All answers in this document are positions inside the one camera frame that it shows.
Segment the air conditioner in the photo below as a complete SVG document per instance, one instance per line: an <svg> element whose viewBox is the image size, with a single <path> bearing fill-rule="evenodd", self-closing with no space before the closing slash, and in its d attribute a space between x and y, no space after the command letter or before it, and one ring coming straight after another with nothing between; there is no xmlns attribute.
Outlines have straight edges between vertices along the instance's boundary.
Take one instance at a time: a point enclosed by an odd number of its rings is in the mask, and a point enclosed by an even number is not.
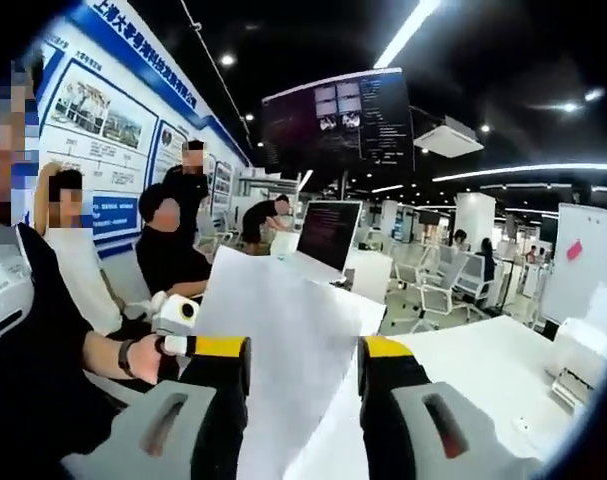
<svg viewBox="0 0 607 480"><path fill-rule="evenodd" d="M447 158L460 157L485 148L476 133L453 118L445 117L445 123L414 140L414 145Z"/></svg>

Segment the white paper sheet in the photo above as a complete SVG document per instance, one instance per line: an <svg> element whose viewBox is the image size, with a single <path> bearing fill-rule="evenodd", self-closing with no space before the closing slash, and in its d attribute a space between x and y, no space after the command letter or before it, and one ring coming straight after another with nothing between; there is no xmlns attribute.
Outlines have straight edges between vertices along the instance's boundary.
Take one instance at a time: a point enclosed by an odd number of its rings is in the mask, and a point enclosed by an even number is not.
<svg viewBox="0 0 607 480"><path fill-rule="evenodd" d="M321 422L362 329L361 302L344 293L274 258L219 249L195 333L252 340L239 480L282 479Z"/></svg>

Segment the ceiling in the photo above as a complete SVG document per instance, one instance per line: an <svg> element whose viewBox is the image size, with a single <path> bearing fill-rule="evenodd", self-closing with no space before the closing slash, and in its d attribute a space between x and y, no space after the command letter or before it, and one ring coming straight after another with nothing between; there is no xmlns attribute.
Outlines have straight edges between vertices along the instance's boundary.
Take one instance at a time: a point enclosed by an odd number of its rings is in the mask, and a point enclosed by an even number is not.
<svg viewBox="0 0 607 480"><path fill-rule="evenodd" d="M287 2L185 0L216 61L232 53L237 63L220 68L229 100L189 22L180 0L130 0L197 90L248 153L263 165L261 98L302 83L371 69L418 0L311 0L305 8ZM481 186L542 183L537 188L482 190L500 207L557 210L571 189L545 184L583 181L607 186L604 172L530 172L433 183L435 177L509 165L607 163L607 11L584 3L548 0L443 0L401 50L394 67L403 68L414 135L440 123L444 115L477 131L485 149L447 159L408 147L396 167L349 172L351 195L386 197L416 205L453 204L457 193ZM583 104L600 87L599 101L568 113L549 109ZM490 133L479 128L488 124ZM315 171L306 190L321 191L340 172ZM379 195L371 190L403 183ZM607 193L593 200L607 206Z"/></svg>

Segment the pink sticky note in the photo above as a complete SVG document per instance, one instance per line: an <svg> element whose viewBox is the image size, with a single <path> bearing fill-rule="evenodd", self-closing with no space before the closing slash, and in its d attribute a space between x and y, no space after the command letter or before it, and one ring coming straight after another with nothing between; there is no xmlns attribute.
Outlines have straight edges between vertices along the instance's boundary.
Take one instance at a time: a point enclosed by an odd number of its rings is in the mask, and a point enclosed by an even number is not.
<svg viewBox="0 0 607 480"><path fill-rule="evenodd" d="M577 240L574 244L567 250L567 259L571 262L576 257L578 257L583 251L583 245L581 245L581 241Z"/></svg>

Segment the large display screen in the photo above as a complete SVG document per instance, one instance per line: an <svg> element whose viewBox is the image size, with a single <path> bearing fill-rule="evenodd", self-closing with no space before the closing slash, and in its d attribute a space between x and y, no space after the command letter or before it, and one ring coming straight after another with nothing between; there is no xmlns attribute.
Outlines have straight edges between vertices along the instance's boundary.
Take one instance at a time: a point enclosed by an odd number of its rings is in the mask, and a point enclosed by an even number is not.
<svg viewBox="0 0 607 480"><path fill-rule="evenodd" d="M310 202L296 249L343 272L361 202Z"/></svg>
<svg viewBox="0 0 607 480"><path fill-rule="evenodd" d="M397 164L408 149L408 125L399 68L329 78L263 99L268 162L294 169Z"/></svg>

